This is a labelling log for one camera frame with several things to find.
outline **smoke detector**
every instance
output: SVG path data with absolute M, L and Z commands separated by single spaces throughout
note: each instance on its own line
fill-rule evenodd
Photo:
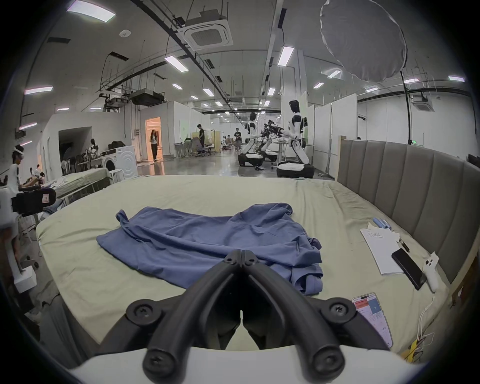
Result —
M 120 37 L 128 37 L 132 33 L 128 29 L 124 29 L 123 31 L 120 32 Z

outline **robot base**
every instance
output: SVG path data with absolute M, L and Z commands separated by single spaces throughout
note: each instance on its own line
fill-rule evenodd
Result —
M 264 157 L 258 153 L 241 153 L 238 155 L 238 160 L 241 167 L 244 167 L 245 163 L 259 167 L 264 162 Z
M 275 162 L 278 157 L 278 154 L 272 151 L 259 151 L 258 153 L 264 156 L 265 161 Z
M 305 177 L 312 179 L 315 174 L 315 167 L 311 164 L 303 164 L 292 161 L 282 161 L 276 167 L 277 177 L 298 178 Z

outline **white washing machine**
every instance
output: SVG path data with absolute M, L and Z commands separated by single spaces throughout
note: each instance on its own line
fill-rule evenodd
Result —
M 137 159 L 135 157 L 135 149 L 133 145 L 115 148 L 115 153 L 101 156 L 102 167 L 113 171 L 121 169 L 126 179 L 138 176 Z

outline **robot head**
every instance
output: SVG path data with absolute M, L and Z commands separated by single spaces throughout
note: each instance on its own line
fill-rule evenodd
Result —
M 300 104 L 298 100 L 292 100 L 289 102 L 289 104 L 293 113 L 300 113 Z

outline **screw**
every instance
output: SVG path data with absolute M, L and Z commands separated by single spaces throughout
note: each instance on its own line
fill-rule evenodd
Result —
M 347 314 L 347 307 L 343 304 L 334 304 L 330 307 L 330 312 L 336 316 L 344 316 Z

